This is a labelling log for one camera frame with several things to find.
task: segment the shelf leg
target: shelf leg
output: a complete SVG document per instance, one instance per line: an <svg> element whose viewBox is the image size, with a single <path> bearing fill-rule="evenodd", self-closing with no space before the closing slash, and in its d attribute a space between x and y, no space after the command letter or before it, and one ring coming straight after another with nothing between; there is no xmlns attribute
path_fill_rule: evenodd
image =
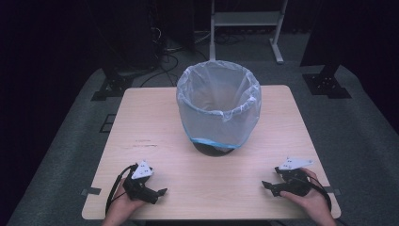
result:
<svg viewBox="0 0 399 226"><path fill-rule="evenodd" d="M211 11L211 41L209 44L209 60L215 61L215 0L212 0L212 11Z"/></svg>
<svg viewBox="0 0 399 226"><path fill-rule="evenodd" d="M279 32L281 31L282 22L284 21L284 15L285 15L285 9L287 8L287 3L288 3L288 0L284 0L282 2L282 7L279 12L279 19L278 19L277 27L276 27L276 34L275 34L274 38L270 39L270 44L272 46L273 53L275 54L276 61L278 64L284 63L284 60L282 59L282 56L281 56L281 52L279 51L279 47L277 46L277 42L279 40Z"/></svg>

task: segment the human hand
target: human hand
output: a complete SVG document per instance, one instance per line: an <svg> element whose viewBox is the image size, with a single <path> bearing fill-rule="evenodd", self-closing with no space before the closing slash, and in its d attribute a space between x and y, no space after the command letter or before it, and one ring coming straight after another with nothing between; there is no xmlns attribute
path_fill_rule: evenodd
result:
<svg viewBox="0 0 399 226"><path fill-rule="evenodd" d="M302 168L302 170L311 177L311 183L320 186L315 181L318 179L314 172L304 168ZM312 188L304 197L297 196L288 191L281 191L280 195L281 197L300 205L317 225L336 226L335 220L329 212L325 197L315 189Z"/></svg>
<svg viewBox="0 0 399 226"><path fill-rule="evenodd" d="M144 205L144 201L141 200L130 200L129 196L125 193L123 188L123 182L125 179L120 180L117 192L114 195L114 199L109 206L108 212L103 221L103 226L120 226L126 221L133 212Z"/></svg>

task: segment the plastic bag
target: plastic bag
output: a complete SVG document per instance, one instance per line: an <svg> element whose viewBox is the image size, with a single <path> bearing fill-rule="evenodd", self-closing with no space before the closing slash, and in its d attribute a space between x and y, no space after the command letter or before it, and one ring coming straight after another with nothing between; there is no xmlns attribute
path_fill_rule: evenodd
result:
<svg viewBox="0 0 399 226"><path fill-rule="evenodd" d="M176 99L188 137L222 152L247 141L260 116L261 98L252 72L227 61L190 66L177 84Z"/></svg>

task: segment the black controller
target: black controller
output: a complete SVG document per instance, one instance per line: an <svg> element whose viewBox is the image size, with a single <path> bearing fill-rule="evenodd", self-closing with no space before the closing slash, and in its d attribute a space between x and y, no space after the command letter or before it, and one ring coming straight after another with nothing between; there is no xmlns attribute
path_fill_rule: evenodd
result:
<svg viewBox="0 0 399 226"><path fill-rule="evenodd" d="M311 190L311 187L308 185L308 175L301 169L280 170L276 167L275 170L276 173L281 175L285 183L272 185L262 181L263 186L271 190L275 197L279 196L282 190L294 193L298 196L306 196Z"/></svg>

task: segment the black stand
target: black stand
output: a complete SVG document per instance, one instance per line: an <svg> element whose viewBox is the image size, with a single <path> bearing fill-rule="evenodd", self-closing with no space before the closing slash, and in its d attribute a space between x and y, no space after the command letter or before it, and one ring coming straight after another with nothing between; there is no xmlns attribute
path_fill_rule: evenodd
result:
<svg viewBox="0 0 399 226"><path fill-rule="evenodd" d="M303 78L312 95L326 95L330 99L352 98L334 77L340 64L327 64L320 73L305 73Z"/></svg>
<svg viewBox="0 0 399 226"><path fill-rule="evenodd" d="M106 79L99 91L91 97L91 101L105 101L107 97L121 97L125 90L132 86L133 80L144 73L122 76L115 69L103 68Z"/></svg>

